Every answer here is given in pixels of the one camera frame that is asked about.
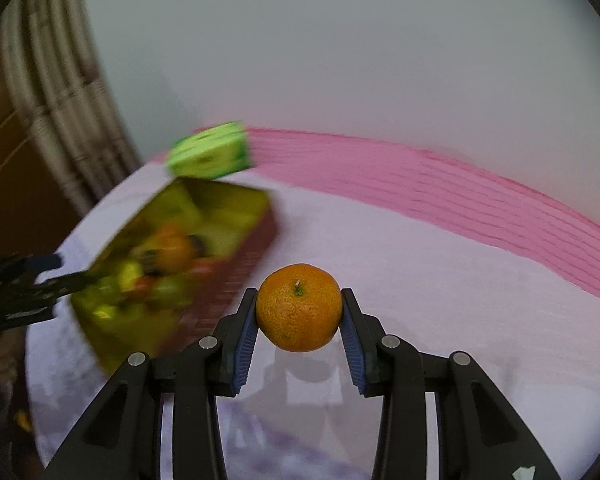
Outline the gold metal tin tray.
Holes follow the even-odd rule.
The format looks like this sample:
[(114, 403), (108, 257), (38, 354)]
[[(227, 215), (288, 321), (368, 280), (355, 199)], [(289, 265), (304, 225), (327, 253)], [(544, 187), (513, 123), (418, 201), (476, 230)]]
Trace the gold metal tin tray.
[(211, 333), (278, 232), (265, 190), (177, 178), (105, 246), (70, 297), (100, 369), (168, 356)]

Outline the green tomato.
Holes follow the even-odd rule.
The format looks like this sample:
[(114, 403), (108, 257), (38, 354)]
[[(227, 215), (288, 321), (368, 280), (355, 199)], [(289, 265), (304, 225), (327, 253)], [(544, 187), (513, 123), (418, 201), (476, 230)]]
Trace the green tomato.
[(160, 309), (178, 310), (190, 305), (189, 284), (181, 275), (169, 275), (155, 281), (150, 299)]

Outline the orange tangerine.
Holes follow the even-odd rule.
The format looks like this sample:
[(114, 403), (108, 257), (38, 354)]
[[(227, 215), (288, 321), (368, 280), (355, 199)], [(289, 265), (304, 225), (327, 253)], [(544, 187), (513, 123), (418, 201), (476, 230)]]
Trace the orange tangerine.
[(337, 281), (306, 263), (284, 266), (258, 290), (256, 318), (260, 331), (279, 349), (304, 353), (323, 348), (342, 317)]

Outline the dark wooden cabinet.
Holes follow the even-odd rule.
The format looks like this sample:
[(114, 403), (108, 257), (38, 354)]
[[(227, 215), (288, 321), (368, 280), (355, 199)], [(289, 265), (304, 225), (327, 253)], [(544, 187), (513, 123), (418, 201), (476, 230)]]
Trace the dark wooden cabinet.
[(12, 104), (0, 36), (0, 255), (54, 252), (79, 221)]

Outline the red tomato front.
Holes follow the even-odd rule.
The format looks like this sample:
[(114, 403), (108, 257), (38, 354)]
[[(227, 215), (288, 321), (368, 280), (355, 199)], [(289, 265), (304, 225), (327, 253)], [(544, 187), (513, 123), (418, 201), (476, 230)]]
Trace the red tomato front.
[(143, 275), (137, 278), (134, 282), (130, 295), (134, 300), (140, 302), (148, 302), (154, 293), (156, 280), (151, 275)]

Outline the red orange tomato back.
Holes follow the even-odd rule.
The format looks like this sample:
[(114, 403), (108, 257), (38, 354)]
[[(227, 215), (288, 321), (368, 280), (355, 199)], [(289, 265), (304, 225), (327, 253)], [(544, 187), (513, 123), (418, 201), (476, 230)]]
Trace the red orange tomato back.
[(169, 234), (157, 238), (156, 267), (163, 274), (184, 272), (197, 255), (197, 249), (186, 235)]

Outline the pink purple checkered tablecloth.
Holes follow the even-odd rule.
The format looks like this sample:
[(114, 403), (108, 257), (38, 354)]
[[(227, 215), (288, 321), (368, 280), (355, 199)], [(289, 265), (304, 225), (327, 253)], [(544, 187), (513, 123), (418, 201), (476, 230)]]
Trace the pink purple checkered tablecloth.
[[(433, 354), (465, 350), (550, 456), (579, 479), (600, 454), (600, 227), (494, 174), (406, 146), (253, 131), (280, 224), (250, 278), (306, 262), (385, 329)], [(338, 342), (291, 354), (260, 339), (242, 394), (219, 404), (233, 479), (365, 479), (380, 403), (352, 386)]]

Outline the beige patterned curtain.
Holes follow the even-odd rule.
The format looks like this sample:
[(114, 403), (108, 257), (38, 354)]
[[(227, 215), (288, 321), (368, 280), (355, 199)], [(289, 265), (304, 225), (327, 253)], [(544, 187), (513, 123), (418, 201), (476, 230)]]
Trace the beige patterned curtain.
[(85, 216), (140, 158), (114, 105), (84, 0), (12, 0), (1, 17), (9, 95), (62, 194)]

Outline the green tissue pack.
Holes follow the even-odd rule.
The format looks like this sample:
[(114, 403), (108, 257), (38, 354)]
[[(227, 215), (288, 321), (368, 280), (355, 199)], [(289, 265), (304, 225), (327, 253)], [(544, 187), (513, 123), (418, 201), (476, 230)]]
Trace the green tissue pack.
[(195, 132), (175, 142), (166, 155), (166, 168), (174, 177), (215, 180), (251, 166), (242, 122), (226, 122)]

